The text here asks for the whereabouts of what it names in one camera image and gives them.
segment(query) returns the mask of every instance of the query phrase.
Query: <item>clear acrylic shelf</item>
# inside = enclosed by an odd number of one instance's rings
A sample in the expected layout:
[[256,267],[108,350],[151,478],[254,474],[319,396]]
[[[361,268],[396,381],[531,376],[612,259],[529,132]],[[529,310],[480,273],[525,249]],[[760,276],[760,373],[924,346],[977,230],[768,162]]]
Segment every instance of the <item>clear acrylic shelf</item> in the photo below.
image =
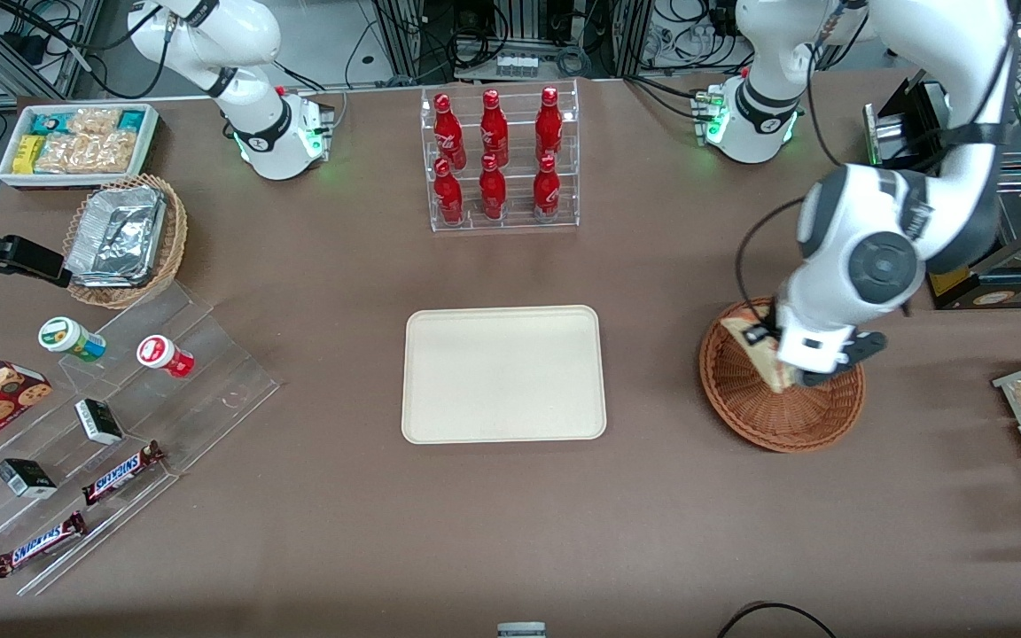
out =
[[[534,120],[538,117],[542,89],[553,86],[558,90],[558,110],[562,111],[562,150],[555,157],[554,170],[562,181],[558,194],[558,212],[554,220],[541,223],[534,217],[534,177],[538,174],[538,158],[534,154]],[[441,86],[423,90],[421,94],[421,138],[425,156],[425,180],[428,183],[428,210],[434,232],[467,231],[532,231],[572,227],[581,223],[580,193],[580,139],[578,84],[573,81],[550,82],[550,84],[500,84],[499,104],[507,117],[509,129],[509,163],[502,166],[502,177],[507,183],[507,209],[498,222],[487,218],[482,210],[479,191],[480,163],[483,144],[479,134],[479,124],[483,117],[483,91],[486,86]],[[436,145],[436,111],[431,106],[433,97],[446,93],[451,98],[451,110],[463,126],[463,148],[467,151],[467,165],[454,171],[463,189],[463,224],[446,226],[439,212],[436,179],[433,162],[439,156]]]
[[[96,364],[71,356],[60,360],[68,379],[51,380],[56,388],[51,398],[57,397],[57,402],[48,411],[15,433],[0,433],[8,435],[0,443],[0,460],[37,460],[57,484],[48,500],[33,500],[13,495],[0,478],[0,554],[65,521],[74,509],[81,509],[90,530],[5,579],[8,586],[19,588],[19,596],[40,594],[52,585],[279,389],[271,375],[224,332],[210,309],[179,283],[152,299],[141,299],[97,331],[108,342],[108,350]],[[190,376],[176,380],[138,363],[135,347],[150,334],[163,334],[195,356]],[[84,397],[109,404],[125,431],[120,443],[106,446],[86,439],[74,409]],[[150,440],[158,441],[165,459],[100,503],[85,507],[81,488]]]

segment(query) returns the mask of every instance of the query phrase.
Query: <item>small black box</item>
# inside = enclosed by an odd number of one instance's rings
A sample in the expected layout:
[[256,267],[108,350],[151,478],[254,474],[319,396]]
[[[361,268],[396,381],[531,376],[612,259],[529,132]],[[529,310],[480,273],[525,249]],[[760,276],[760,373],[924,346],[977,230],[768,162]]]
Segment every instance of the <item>small black box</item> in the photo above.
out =
[[109,404],[102,400],[81,399],[77,404],[78,420],[85,428],[85,436],[97,443],[112,445],[120,443],[125,434],[120,432],[116,418],[113,418]]
[[4,459],[0,463],[0,477],[15,496],[49,498],[57,490],[36,460]]

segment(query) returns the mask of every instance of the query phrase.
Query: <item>table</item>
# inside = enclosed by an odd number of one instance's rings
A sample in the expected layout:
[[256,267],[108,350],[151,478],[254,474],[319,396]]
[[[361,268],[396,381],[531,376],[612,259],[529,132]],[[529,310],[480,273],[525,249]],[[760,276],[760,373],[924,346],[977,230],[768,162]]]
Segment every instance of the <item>table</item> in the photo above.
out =
[[[835,153],[904,73],[816,82]],[[706,86],[688,78],[681,86]],[[810,122],[775,160],[695,148],[622,82],[582,82],[582,227],[461,238],[428,229],[419,91],[356,93],[333,160],[263,182],[211,101],[158,102],[154,173],[186,202],[181,279],[285,387],[46,594],[0,584],[0,635],[713,635],[793,602],[839,635],[1021,635],[1021,439],[989,381],[1021,369],[1021,311],[876,323],[854,432],[825,452],[738,439],[695,353],[736,299],[750,224],[830,168]],[[82,197],[0,194],[0,234],[60,244]],[[746,280],[795,265],[795,215]],[[422,308],[584,303],[600,315],[607,431],[567,443],[418,447],[400,436],[404,327]],[[105,311],[0,279],[0,358],[50,369],[37,327]],[[459,380],[460,391],[477,380]],[[793,615],[738,635],[818,635]]]

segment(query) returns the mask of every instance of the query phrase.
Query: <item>wicker basket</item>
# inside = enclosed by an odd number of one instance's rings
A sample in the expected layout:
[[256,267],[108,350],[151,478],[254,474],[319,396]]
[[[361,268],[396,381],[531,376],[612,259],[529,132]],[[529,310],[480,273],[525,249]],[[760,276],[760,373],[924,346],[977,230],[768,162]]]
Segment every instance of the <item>wicker basket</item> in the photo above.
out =
[[[167,197],[164,227],[159,234],[155,274],[146,286],[139,288],[86,288],[70,284],[69,295],[72,295],[74,299],[91,305],[109,307],[112,310],[124,310],[137,299],[143,298],[152,291],[162,291],[176,278],[179,262],[184,258],[184,242],[187,240],[187,213],[184,211],[184,202],[179,201],[179,197],[176,197],[176,191],[173,190],[173,187],[153,175],[138,175],[136,178],[121,179],[121,181],[113,182],[112,185],[102,186],[100,190],[131,189],[133,186],[152,186],[162,191]],[[78,214],[75,214],[74,220],[69,223],[69,233],[65,234],[65,240],[61,243],[62,254],[69,254],[69,247],[72,246],[74,238],[78,235],[78,224],[81,224],[84,211],[85,202],[82,202],[82,205],[78,206]]]
[[[770,299],[755,299],[756,305],[769,303]],[[837,443],[862,414],[863,369],[857,366],[818,387],[771,392],[720,324],[744,306],[733,305],[718,316],[700,346],[700,383],[712,406],[743,439],[775,452],[812,452]]]

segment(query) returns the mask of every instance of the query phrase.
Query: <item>coca-cola bottle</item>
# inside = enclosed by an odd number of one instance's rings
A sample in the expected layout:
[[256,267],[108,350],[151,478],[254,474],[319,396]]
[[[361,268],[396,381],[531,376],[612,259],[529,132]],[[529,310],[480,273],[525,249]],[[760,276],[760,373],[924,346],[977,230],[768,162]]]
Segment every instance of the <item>coca-cola bottle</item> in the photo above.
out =
[[467,153],[463,150],[463,127],[459,118],[451,112],[451,98],[439,93],[433,99],[436,104],[436,145],[441,156],[451,162],[451,168],[463,170],[467,165]]
[[483,156],[483,174],[479,177],[479,190],[483,194],[483,214],[490,220],[500,220],[506,212],[507,182],[499,170],[498,158],[494,153]]
[[499,108],[499,92],[494,89],[483,91],[483,119],[479,121],[479,133],[483,137],[483,152],[494,153],[499,165],[506,165],[510,161],[507,116]]
[[562,150],[562,113],[558,112],[558,90],[552,86],[542,89],[542,108],[538,111],[538,119],[534,120],[534,135],[538,140],[535,153],[539,161],[546,153],[558,157],[558,150]]
[[538,166],[538,175],[534,177],[534,217],[542,224],[549,224],[558,214],[562,181],[554,173],[554,156],[551,154],[544,154]]
[[443,224],[458,226],[463,224],[463,189],[458,179],[451,175],[451,165],[446,158],[436,158],[436,201],[439,202],[440,215]]

